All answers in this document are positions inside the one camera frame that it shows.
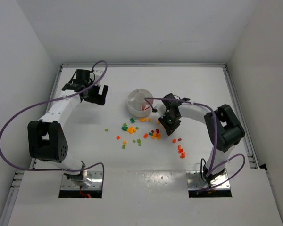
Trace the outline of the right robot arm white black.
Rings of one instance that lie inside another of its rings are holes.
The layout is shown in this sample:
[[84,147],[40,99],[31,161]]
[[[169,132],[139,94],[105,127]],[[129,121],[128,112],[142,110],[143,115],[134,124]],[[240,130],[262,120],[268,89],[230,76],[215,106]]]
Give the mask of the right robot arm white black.
[[208,160],[200,170],[200,178],[207,184],[226,170],[226,163],[233,148],[245,136],[245,130],[230,105],[224,104],[213,110],[211,107],[188,98],[177,99],[172,93],[164,96],[162,105],[156,106],[160,117],[158,121],[171,135],[180,126],[181,118],[203,123],[213,145]]

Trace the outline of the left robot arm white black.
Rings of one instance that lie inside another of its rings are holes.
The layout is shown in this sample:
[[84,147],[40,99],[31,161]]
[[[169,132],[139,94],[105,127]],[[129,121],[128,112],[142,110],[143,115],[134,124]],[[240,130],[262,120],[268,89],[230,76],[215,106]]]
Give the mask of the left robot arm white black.
[[61,89],[58,101],[38,121],[31,121],[27,127],[30,156],[65,170],[66,178],[80,187],[87,185],[88,171],[85,164],[68,151],[63,127],[82,101],[105,104],[108,86],[101,87],[96,82],[100,76],[101,72],[94,69],[77,69]]

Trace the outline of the red legos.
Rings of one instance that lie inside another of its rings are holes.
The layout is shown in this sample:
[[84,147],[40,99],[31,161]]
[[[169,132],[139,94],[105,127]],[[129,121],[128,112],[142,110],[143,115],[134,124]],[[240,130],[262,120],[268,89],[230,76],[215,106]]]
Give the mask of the red legos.
[[152,107],[150,105],[145,105],[145,106],[142,106],[142,111],[146,111],[148,109],[152,109]]

